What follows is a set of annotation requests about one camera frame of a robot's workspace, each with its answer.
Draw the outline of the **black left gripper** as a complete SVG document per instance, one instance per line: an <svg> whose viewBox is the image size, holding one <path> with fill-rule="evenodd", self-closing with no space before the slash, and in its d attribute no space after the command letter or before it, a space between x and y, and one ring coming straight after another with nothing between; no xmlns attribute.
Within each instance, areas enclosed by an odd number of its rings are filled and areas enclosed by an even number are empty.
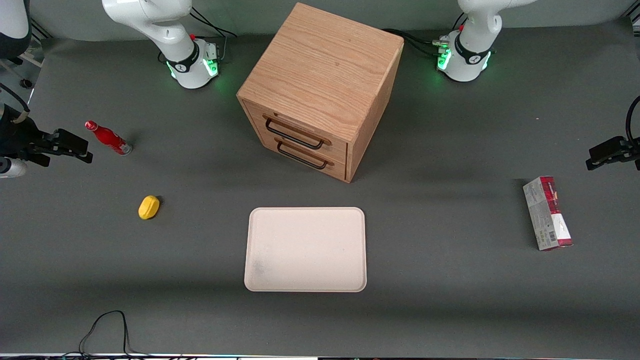
<svg viewBox="0 0 640 360"><path fill-rule="evenodd" d="M585 162L588 171L618 162L633 162L635 168L640 171L640 142L638 137L627 140L623 136L611 137L603 143L590 148L589 156L589 159Z"/></svg>

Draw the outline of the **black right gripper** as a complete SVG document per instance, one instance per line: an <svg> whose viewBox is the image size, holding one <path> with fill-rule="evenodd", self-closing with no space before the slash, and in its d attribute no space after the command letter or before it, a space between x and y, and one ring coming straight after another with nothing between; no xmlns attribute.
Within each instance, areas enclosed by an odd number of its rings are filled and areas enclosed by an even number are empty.
<svg viewBox="0 0 640 360"><path fill-rule="evenodd" d="M21 115L7 104L1 105L0 155L2 157L32 162L41 167L50 166L51 158L43 150L51 149L51 143L57 148L53 155L77 158L85 164L93 162L93 153L89 152L89 142L64 129L56 129L52 134L39 130L35 122L27 117L15 123Z"/></svg>

